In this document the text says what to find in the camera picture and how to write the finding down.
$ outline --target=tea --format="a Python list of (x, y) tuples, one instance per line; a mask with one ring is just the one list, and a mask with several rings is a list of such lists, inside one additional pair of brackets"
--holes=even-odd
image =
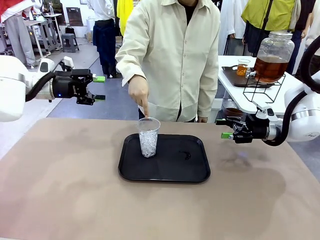
[(285, 73), (288, 64), (278, 56), (257, 58), (254, 65), (255, 79), (266, 84), (274, 83)]
[(236, 74), (239, 75), (239, 76), (246, 75), (247, 67), (248, 67), (248, 65), (246, 65), (246, 64), (239, 64), (238, 68), (236, 70)]

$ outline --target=ice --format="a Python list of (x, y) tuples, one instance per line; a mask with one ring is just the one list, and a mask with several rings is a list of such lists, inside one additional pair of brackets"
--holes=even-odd
[(142, 155), (150, 158), (156, 154), (158, 131), (141, 131), (139, 133)]

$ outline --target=table leg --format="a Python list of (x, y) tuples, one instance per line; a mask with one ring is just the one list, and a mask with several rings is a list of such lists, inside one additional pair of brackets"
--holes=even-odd
[(32, 26), (32, 31), (33, 31), (33, 35), (34, 35), (34, 38), (35, 38), (36, 45), (38, 46), (38, 49), (39, 49), (40, 57), (43, 58), (44, 55), (42, 54), (40, 43), (39, 43), (39, 40), (38, 40), (34, 25)]
[(56, 16), (54, 17), (54, 21), (55, 21), (56, 29), (58, 31), (58, 36), (59, 36), (59, 39), (60, 39), (60, 45), (62, 47), (62, 38), (61, 38), (61, 33), (60, 33), (60, 29), (59, 29), (59, 25), (58, 25), (58, 21), (57, 21), (57, 17)]

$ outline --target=plastic cup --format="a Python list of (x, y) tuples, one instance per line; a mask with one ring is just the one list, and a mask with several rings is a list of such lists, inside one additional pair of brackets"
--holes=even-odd
[(247, 59), (239, 59), (238, 60), (238, 68), (236, 69), (236, 74), (239, 76), (245, 76), (250, 60)]
[(160, 122), (152, 117), (142, 118), (137, 123), (141, 152), (145, 158), (151, 158), (156, 155), (160, 125)]

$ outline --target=yellow vest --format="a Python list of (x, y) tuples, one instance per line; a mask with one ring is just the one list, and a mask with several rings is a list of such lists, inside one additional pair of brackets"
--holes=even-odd
[(120, 19), (120, 31), (122, 36), (125, 35), (126, 23), (133, 9), (133, 0), (118, 0), (116, 15)]
[[(249, 0), (241, 15), (244, 22), (261, 29), (268, 9), (269, 0)], [(290, 25), (295, 0), (274, 0), (265, 30), (287, 30)]]

